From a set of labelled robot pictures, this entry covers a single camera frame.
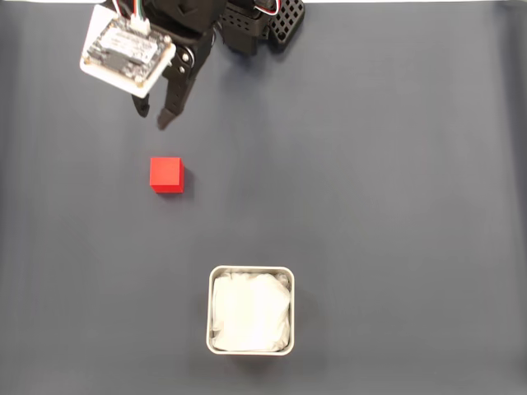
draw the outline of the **connector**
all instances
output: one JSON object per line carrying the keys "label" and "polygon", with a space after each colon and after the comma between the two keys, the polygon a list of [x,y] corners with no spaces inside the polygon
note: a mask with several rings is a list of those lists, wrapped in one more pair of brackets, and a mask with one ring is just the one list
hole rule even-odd
{"label": "connector", "polygon": [[141,17],[132,14],[130,17],[130,29],[137,31],[142,35],[149,35],[150,21],[147,18],[142,19]]}

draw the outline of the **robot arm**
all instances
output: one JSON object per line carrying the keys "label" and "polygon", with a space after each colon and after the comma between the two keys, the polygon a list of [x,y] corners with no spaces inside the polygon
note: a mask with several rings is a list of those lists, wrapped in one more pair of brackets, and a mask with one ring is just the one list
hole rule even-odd
{"label": "robot arm", "polygon": [[[108,0],[125,16],[134,0]],[[184,110],[199,70],[207,60],[217,32],[233,51],[255,55],[259,41],[268,41],[283,51],[305,15],[301,0],[143,0],[142,14],[153,30],[168,35],[175,44],[175,56],[163,72],[168,80],[165,106],[157,127],[165,129]],[[146,117],[149,95],[133,95],[139,115]]]}

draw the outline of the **screw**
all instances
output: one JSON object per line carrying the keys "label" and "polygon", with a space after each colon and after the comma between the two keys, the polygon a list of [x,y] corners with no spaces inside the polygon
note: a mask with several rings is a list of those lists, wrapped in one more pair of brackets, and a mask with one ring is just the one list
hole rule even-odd
{"label": "screw", "polygon": [[135,81],[135,85],[142,87],[142,83],[145,81],[143,77],[141,76],[135,76],[133,79]]}

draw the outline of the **gray table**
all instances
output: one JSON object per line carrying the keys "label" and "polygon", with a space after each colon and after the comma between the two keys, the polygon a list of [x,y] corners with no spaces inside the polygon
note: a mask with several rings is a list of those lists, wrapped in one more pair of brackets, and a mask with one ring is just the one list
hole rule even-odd
{"label": "gray table", "polygon": [[[0,4],[0,394],[525,394],[506,11],[310,6],[286,54],[216,45],[164,132],[79,70],[90,14]],[[295,273],[289,356],[206,348],[224,263]]]}

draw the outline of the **metal container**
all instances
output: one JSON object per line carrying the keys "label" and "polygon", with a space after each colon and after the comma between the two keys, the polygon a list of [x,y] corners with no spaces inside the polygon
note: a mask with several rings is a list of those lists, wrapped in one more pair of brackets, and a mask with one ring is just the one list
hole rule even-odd
{"label": "metal container", "polygon": [[[276,275],[283,273],[289,279],[291,285],[291,303],[289,305],[289,323],[291,332],[289,335],[289,344],[281,351],[224,351],[214,348],[212,345],[212,288],[214,280],[223,273],[262,273]],[[214,354],[224,356],[284,356],[289,354],[295,345],[295,277],[287,267],[276,266],[218,266],[212,270],[208,279],[208,312],[207,312],[207,347]]]}

